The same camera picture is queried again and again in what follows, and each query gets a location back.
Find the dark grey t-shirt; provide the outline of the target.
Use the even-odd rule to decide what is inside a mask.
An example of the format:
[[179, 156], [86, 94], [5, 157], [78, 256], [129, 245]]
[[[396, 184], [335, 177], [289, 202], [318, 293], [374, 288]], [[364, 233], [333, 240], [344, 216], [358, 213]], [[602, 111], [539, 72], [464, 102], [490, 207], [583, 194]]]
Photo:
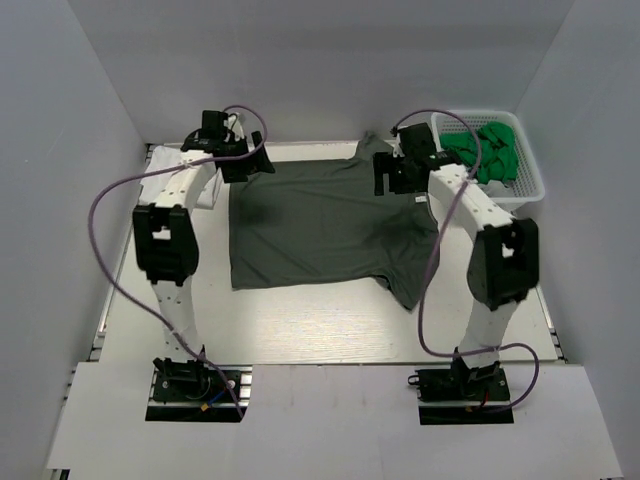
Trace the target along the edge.
[[373, 278], [413, 310], [438, 227], [413, 195], [375, 195], [374, 156], [391, 150], [368, 132], [350, 158], [283, 162], [231, 185], [232, 287]]

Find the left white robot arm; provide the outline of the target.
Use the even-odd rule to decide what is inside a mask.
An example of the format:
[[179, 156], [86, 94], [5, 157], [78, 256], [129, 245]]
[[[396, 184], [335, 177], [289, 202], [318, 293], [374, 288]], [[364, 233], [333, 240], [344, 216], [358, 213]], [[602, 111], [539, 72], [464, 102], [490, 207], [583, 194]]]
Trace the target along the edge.
[[198, 360], [206, 347], [193, 306], [200, 250], [191, 214], [208, 185], [243, 183], [275, 172], [266, 136], [262, 117], [250, 108], [203, 111], [200, 127], [176, 150], [176, 163], [156, 173], [167, 177], [164, 185], [132, 212], [137, 266], [156, 296], [167, 344]]

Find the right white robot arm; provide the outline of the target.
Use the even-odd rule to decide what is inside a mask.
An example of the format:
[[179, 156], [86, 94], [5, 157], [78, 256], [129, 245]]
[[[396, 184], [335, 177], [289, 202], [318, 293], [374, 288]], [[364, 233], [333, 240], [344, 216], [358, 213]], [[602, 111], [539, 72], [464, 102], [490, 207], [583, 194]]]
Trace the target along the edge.
[[539, 282], [538, 227], [499, 207], [473, 182], [457, 154], [438, 151], [428, 124], [395, 127], [392, 136], [394, 150], [373, 159], [374, 194], [423, 192], [447, 209], [440, 235], [455, 221], [473, 241], [466, 281], [474, 303], [451, 355], [464, 364], [451, 374], [452, 388], [472, 399], [486, 389], [506, 328]]

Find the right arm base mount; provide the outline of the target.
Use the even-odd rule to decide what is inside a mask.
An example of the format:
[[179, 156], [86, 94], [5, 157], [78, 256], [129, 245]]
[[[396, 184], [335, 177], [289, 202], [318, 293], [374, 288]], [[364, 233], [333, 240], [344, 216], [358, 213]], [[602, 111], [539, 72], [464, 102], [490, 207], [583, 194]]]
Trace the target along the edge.
[[421, 426], [507, 425], [514, 423], [505, 372], [463, 386], [450, 369], [420, 369], [407, 378], [417, 391]]

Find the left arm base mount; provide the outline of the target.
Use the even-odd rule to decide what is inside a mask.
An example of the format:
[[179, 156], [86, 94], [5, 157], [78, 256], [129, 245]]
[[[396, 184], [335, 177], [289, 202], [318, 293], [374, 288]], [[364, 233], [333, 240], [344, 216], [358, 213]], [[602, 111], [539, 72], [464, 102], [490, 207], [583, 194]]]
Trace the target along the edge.
[[239, 423], [251, 395], [250, 367], [217, 373], [201, 361], [153, 360], [146, 407], [148, 422]]

